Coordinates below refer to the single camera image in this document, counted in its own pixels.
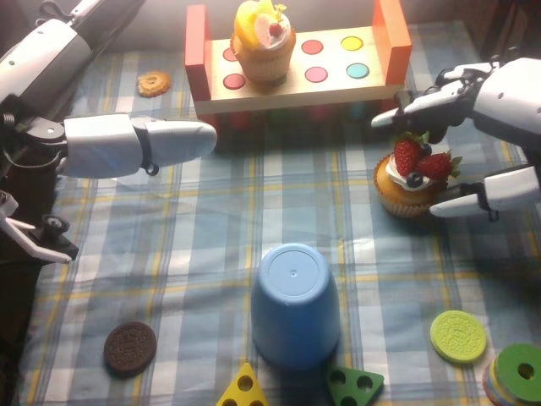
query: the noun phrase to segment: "robotic hand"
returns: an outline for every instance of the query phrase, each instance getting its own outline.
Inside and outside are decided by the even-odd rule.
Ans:
[[[484,133],[522,147],[527,165],[448,189],[430,207],[438,217],[488,213],[495,221],[499,211],[541,200],[541,60],[508,60],[446,69],[422,95],[400,92],[399,107],[372,120],[374,129],[428,130],[429,141],[437,143],[448,126],[470,118]]]
[[[153,176],[159,167],[214,150],[216,131],[201,122],[128,114],[68,118],[63,123],[49,119],[57,113],[57,102],[65,103],[71,96],[85,67],[144,2],[83,0],[70,14],[53,1],[43,2],[41,11],[50,19],[36,21],[36,28],[0,58],[0,180],[11,167],[20,171],[54,168],[58,174],[76,178],[116,178],[142,167]],[[41,161],[23,164],[19,159],[28,151]],[[8,218],[16,208],[13,196],[0,190],[0,229],[30,256],[45,262],[74,259],[76,247],[59,235],[67,230],[66,222],[46,217],[43,227],[35,230]],[[61,227],[51,233],[58,224]]]

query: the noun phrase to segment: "green triangle block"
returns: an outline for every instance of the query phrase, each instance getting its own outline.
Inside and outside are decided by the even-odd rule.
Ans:
[[[365,370],[331,366],[325,380],[335,406],[366,406],[380,394],[384,377]]]

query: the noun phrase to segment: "cupcake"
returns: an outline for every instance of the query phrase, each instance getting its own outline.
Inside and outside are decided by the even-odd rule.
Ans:
[[[432,154],[428,133],[416,137],[405,133],[395,140],[394,153],[385,156],[374,170],[374,184],[384,208],[399,217],[421,216],[434,203],[447,179],[459,174],[461,157],[451,152]]]
[[[281,80],[289,70],[295,30],[282,13],[286,6],[271,0],[248,0],[235,17],[231,49],[246,77],[254,82]]]

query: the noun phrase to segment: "plaid tablecloth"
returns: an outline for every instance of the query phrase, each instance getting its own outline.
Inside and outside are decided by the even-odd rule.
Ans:
[[[478,60],[462,23],[411,27],[408,85],[425,89],[445,67]],[[137,112],[193,117],[181,54],[100,58],[73,114]],[[173,73],[164,96],[136,95],[138,74]],[[243,142],[164,168],[155,178],[66,178],[55,212],[80,247],[68,266],[47,266],[37,285],[21,362],[21,404],[216,404],[249,361],[271,406],[330,405],[320,374],[270,368],[250,337],[249,294],[262,256],[289,242],[316,247],[340,292],[339,365],[385,376],[377,404],[489,404],[481,370],[506,345],[541,344],[540,218],[535,207],[448,221],[389,216],[372,179],[391,150],[363,124],[255,125]],[[516,147],[466,121],[437,151],[463,156],[461,181],[521,161]],[[456,368],[433,350],[432,320],[465,310],[485,325],[489,347]],[[155,362],[134,379],[103,367],[108,333],[149,324]]]

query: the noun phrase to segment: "toy pounding bench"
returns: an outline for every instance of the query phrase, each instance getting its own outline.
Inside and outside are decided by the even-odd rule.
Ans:
[[[188,6],[184,65],[199,119],[216,114],[388,100],[404,86],[412,43],[400,0],[374,0],[372,26],[297,33],[287,78],[247,80],[230,38],[212,41],[204,5]]]

